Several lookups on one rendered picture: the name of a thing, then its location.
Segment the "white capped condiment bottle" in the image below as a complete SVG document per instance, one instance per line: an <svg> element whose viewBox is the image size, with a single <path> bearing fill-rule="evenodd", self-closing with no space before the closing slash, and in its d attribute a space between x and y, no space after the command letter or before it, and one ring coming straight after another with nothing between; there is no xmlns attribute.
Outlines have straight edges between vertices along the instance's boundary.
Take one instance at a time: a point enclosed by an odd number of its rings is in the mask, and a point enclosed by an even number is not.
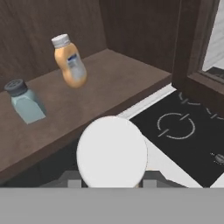
<svg viewBox="0 0 224 224"><path fill-rule="evenodd" d="M85 128L76 157L88 187L135 188L145 173L148 150L135 124L118 116L105 116Z"/></svg>

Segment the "pale blue shaker black cap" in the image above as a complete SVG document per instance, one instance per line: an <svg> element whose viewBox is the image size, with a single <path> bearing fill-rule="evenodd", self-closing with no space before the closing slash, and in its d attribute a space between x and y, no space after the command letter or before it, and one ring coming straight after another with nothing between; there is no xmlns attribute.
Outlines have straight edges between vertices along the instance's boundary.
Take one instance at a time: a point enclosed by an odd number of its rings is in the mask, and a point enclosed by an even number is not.
<svg viewBox="0 0 224 224"><path fill-rule="evenodd" d="M12 107L26 124L34 123L46 117L46 109L38 96L22 79L11 80L4 86L10 95Z"/></svg>

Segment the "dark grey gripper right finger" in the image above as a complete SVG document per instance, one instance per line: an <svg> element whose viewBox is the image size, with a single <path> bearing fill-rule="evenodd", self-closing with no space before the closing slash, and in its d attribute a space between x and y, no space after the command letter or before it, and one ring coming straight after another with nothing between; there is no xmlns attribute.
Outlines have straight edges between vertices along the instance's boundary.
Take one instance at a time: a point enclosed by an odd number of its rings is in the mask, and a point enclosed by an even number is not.
<svg viewBox="0 0 224 224"><path fill-rule="evenodd" d="M184 185L166 179L160 171L146 171L139 186L142 188L185 188Z"/></svg>

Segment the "dark wooden cabinet door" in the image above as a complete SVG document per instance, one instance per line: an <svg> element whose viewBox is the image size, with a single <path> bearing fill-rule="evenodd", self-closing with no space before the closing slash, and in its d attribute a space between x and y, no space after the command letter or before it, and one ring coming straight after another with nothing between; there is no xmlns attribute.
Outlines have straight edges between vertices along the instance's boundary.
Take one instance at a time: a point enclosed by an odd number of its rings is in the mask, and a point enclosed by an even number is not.
<svg viewBox="0 0 224 224"><path fill-rule="evenodd" d="M220 0L180 0L171 84L224 117L224 80L202 71Z"/></svg>

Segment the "black hob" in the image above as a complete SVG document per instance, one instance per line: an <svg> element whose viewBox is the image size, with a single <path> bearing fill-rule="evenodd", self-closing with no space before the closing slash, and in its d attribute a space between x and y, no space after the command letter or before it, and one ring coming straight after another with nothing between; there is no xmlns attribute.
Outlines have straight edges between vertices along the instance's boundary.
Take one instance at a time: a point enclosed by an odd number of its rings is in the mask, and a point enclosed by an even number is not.
<svg viewBox="0 0 224 224"><path fill-rule="evenodd" d="M185 97L168 94L131 121L143 135L200 186L210 187L224 174L224 117Z"/></svg>

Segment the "orange condiment bottle white cap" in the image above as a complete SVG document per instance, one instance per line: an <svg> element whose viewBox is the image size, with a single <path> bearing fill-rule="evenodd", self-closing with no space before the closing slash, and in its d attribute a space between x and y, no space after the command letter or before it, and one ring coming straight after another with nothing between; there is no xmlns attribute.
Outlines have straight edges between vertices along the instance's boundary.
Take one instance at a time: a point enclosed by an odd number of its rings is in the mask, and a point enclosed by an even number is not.
<svg viewBox="0 0 224 224"><path fill-rule="evenodd" d="M52 38L54 58L64 81L71 88L81 87L87 80L87 70L75 44L64 33Z"/></svg>

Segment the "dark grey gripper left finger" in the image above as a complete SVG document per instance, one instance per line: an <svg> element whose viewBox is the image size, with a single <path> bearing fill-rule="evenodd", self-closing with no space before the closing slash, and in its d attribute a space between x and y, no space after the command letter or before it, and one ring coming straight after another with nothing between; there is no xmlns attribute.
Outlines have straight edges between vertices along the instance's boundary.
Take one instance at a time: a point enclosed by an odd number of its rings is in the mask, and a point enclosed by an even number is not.
<svg viewBox="0 0 224 224"><path fill-rule="evenodd" d="M81 175L78 171L65 171L58 179L43 184L42 187L81 188Z"/></svg>

